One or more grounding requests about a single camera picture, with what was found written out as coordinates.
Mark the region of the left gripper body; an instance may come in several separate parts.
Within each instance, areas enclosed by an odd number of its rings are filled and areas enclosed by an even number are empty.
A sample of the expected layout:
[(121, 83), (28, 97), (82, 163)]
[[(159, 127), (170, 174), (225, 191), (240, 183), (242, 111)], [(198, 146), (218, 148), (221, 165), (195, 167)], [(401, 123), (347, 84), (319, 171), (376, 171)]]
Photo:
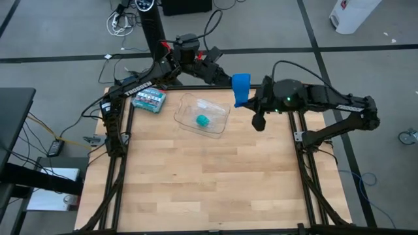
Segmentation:
[(218, 82), (219, 65), (212, 62), (197, 61), (193, 65), (193, 74), (204, 82)]

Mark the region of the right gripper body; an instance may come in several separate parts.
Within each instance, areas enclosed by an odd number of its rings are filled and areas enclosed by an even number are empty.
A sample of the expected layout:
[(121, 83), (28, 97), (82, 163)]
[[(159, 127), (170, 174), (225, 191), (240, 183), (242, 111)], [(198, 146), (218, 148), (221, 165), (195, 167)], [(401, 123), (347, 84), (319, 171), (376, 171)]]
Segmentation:
[(276, 98), (274, 96), (274, 80), (266, 75), (263, 78), (261, 87), (256, 90), (256, 113), (270, 113), (277, 112), (278, 108), (276, 107)]

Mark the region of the blue elastic bandage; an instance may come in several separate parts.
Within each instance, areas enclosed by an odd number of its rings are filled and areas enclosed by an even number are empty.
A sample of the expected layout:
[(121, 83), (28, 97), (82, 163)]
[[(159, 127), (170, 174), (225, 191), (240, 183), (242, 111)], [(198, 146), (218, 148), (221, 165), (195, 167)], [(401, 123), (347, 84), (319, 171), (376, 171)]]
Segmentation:
[(234, 107), (241, 107), (248, 101), (251, 87), (251, 74), (234, 74), (231, 78), (231, 84), (235, 97)]

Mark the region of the clear plastic bin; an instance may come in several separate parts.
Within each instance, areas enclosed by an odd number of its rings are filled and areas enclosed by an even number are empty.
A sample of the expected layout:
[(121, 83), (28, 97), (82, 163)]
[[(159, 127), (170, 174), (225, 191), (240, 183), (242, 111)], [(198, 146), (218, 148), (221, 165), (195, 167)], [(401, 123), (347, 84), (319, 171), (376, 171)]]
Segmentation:
[[(189, 126), (187, 126), (187, 121), (188, 118), (186, 116), (187, 111), (186, 108), (195, 100), (195, 99), (201, 99), (200, 97), (196, 97), (194, 95), (192, 95), (191, 93), (186, 93), (185, 95), (182, 96), (182, 98), (180, 99), (180, 103), (178, 106), (177, 111), (175, 111), (174, 113), (174, 120), (178, 122), (180, 128), (186, 130), (186, 131), (190, 131), (196, 134), (200, 134), (203, 136), (207, 136), (209, 138), (220, 138), (222, 134), (208, 134), (208, 133), (204, 133), (203, 131), (198, 131), (194, 128), (191, 128)], [(230, 109), (230, 106), (226, 103), (220, 104), (223, 106), (228, 106)]]

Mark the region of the teal first aid kit box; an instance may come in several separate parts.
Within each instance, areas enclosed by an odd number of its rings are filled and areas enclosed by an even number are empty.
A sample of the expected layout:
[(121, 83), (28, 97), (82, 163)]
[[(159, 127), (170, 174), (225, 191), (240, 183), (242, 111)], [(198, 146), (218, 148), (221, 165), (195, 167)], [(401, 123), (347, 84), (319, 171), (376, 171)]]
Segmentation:
[(157, 114), (160, 113), (166, 97), (167, 94), (163, 90), (151, 87), (139, 91), (131, 99), (131, 103), (135, 108)]

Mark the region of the black box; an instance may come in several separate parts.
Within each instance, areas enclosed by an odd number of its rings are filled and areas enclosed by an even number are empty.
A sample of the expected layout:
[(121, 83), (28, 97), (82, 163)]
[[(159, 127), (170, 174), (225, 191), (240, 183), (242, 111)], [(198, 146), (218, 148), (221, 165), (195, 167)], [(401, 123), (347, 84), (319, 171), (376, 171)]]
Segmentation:
[(208, 12), (212, 10), (212, 0), (161, 0), (161, 4), (165, 16)]

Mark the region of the black tower fan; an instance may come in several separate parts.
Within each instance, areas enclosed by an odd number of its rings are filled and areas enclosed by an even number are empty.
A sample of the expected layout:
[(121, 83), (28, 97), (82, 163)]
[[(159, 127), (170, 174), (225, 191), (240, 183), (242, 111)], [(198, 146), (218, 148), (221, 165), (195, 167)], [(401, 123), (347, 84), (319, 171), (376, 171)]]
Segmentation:
[(162, 45), (166, 38), (157, 0), (135, 0), (135, 5), (153, 62), (160, 62), (169, 51)]

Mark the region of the white air purifier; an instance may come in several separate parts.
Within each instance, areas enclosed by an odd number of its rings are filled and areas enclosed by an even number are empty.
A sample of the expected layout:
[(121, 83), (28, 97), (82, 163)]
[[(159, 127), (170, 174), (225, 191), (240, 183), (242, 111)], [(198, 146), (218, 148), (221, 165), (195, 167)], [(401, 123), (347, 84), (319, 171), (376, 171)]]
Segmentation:
[(329, 20), (335, 32), (350, 35), (356, 32), (382, 0), (337, 0)]

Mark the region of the grey caster wheel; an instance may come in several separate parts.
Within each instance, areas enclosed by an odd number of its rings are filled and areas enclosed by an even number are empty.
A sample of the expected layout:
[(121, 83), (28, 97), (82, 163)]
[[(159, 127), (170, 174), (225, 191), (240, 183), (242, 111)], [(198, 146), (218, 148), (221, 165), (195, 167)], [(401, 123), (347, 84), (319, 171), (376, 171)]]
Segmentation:
[(418, 143), (418, 131), (409, 128), (398, 134), (398, 140), (404, 145), (413, 145)]

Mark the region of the black power adapter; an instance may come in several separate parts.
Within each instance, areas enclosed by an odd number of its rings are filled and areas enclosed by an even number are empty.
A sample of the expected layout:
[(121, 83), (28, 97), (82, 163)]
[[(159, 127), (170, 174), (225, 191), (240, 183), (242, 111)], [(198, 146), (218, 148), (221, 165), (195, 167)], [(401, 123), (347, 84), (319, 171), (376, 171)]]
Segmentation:
[(51, 145), (49, 150), (46, 153), (47, 157), (57, 157), (60, 155), (65, 142), (62, 140), (55, 139)]

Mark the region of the black desk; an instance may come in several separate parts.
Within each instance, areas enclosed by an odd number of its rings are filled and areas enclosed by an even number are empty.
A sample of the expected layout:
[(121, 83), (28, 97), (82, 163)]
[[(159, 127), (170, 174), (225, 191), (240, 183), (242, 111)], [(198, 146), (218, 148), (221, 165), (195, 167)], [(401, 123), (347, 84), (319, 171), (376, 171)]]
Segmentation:
[(0, 87), (0, 172), (8, 162), (35, 93), (32, 87)]

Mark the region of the black desk foot beam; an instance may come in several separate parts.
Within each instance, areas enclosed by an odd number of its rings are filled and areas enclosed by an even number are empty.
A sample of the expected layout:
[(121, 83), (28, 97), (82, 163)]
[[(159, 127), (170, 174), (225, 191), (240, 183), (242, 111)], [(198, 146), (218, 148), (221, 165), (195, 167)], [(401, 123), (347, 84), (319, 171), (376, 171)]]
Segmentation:
[(71, 195), (81, 195), (84, 186), (81, 181), (68, 180), (12, 163), (5, 165), (0, 173), (0, 181)]

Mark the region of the white flat box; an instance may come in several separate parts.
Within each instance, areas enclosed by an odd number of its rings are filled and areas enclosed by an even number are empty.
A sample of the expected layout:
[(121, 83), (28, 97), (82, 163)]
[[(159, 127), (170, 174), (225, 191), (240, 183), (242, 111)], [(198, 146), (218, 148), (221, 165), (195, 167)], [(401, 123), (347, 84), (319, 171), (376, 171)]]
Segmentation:
[[(76, 181), (80, 170), (76, 168), (51, 168), (41, 170), (42, 173), (49, 173), (60, 178), (68, 178)], [(34, 188), (27, 203), (26, 210), (29, 211), (57, 211), (67, 212), (79, 205), (79, 196), (68, 193), (56, 193), (45, 189)]]

